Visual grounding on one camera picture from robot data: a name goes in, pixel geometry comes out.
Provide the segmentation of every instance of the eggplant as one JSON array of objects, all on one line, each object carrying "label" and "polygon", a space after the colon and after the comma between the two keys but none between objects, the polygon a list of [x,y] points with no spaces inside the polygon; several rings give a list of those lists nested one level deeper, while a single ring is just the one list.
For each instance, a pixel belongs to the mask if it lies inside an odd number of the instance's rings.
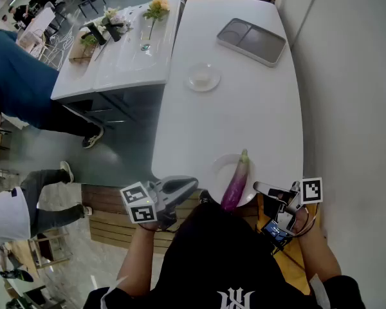
[{"label": "eggplant", "polygon": [[226,212],[232,212],[242,198],[244,187],[246,187],[249,174],[250,160],[247,150],[244,149],[237,163],[233,178],[226,189],[221,200],[221,208]]}]

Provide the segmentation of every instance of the white plate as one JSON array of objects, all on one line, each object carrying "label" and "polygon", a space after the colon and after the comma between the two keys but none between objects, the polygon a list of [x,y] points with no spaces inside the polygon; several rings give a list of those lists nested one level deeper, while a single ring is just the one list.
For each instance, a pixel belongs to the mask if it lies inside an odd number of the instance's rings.
[{"label": "white plate", "polygon": [[190,67],[185,78],[185,85],[194,91],[209,91],[220,81],[220,72],[207,63],[197,63]]},{"label": "white plate", "polygon": [[[240,154],[226,154],[212,164],[212,169],[209,173],[209,193],[211,197],[218,203],[225,194],[225,191],[232,180],[236,170],[237,162],[240,159]],[[255,164],[250,160],[250,170],[247,177],[246,187],[243,190],[242,198],[237,206],[247,204],[256,195],[256,190],[253,189],[255,183]]]}]

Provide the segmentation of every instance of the black pants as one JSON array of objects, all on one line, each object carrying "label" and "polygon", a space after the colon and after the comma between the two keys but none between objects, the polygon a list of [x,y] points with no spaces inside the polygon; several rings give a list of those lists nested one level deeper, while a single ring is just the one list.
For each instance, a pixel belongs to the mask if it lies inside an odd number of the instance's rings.
[{"label": "black pants", "polygon": [[43,125],[38,127],[47,131],[59,131],[72,135],[92,137],[100,132],[100,127],[75,115],[58,102],[51,102],[51,111]]},{"label": "black pants", "polygon": [[31,172],[20,185],[26,198],[30,215],[30,232],[32,237],[52,228],[63,227],[84,217],[84,210],[81,204],[55,212],[37,208],[41,189],[43,189],[45,185],[59,182],[67,183],[69,182],[69,178],[69,174],[62,169],[48,169]]}]

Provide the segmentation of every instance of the faucet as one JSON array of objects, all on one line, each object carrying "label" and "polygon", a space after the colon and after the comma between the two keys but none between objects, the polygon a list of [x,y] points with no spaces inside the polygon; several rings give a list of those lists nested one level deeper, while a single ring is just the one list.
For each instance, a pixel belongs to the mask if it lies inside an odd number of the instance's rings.
[{"label": "faucet", "polygon": [[105,17],[102,19],[102,25],[106,28],[107,31],[109,31],[111,37],[115,42],[120,40],[122,35],[116,30],[116,28],[122,28],[124,23],[111,24],[110,19],[108,17]]},{"label": "faucet", "polygon": [[103,35],[97,30],[97,27],[95,26],[94,23],[89,23],[89,24],[83,25],[79,29],[81,29],[81,28],[88,28],[90,30],[90,32],[82,35],[82,39],[86,38],[88,35],[93,34],[99,45],[103,46],[107,42],[103,38]]}]

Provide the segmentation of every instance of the gray tray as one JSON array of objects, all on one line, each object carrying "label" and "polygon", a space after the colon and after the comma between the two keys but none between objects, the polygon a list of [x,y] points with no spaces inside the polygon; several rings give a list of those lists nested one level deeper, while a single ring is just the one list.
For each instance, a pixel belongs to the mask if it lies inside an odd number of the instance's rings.
[{"label": "gray tray", "polygon": [[286,45],[280,35],[238,18],[219,32],[217,42],[271,68],[276,66]]}]

